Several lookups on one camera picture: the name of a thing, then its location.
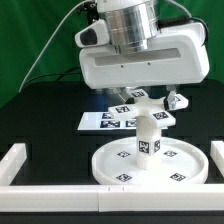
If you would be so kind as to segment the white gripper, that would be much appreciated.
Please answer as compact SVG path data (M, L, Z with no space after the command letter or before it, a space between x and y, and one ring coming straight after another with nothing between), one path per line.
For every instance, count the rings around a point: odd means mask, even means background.
M145 52L122 55L110 45L88 47L79 55L86 84L92 89L116 88L123 103L132 96L127 87L167 85L164 106L176 108L176 86L201 82L209 72L201 23L164 28L149 40Z

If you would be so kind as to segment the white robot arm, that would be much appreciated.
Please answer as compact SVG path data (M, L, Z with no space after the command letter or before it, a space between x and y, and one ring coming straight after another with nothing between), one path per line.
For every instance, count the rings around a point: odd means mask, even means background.
M170 110L188 105L176 86L208 74L208 28L191 15L161 20L158 8L159 0L97 0L99 20L75 35L90 88L164 85Z

